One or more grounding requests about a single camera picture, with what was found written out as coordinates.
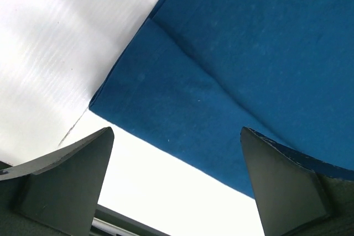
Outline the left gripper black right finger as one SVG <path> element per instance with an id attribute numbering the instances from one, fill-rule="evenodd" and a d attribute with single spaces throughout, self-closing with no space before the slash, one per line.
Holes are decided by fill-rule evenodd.
<path id="1" fill-rule="evenodd" d="M 353 171 L 242 128 L 241 147 L 265 235 L 353 235 Z"/>

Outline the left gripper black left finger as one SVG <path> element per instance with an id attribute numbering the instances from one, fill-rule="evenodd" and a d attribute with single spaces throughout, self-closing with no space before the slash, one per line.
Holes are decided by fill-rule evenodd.
<path id="1" fill-rule="evenodd" d="M 89 235 L 114 142 L 105 127 L 23 164 L 1 166 L 1 235 Z"/>

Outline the dark blue printed t-shirt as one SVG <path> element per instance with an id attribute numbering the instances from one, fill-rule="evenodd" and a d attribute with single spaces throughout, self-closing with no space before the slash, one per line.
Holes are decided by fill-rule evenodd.
<path id="1" fill-rule="evenodd" d="M 353 0 L 160 0 L 89 109 L 248 196 L 243 127 L 353 169 Z"/>

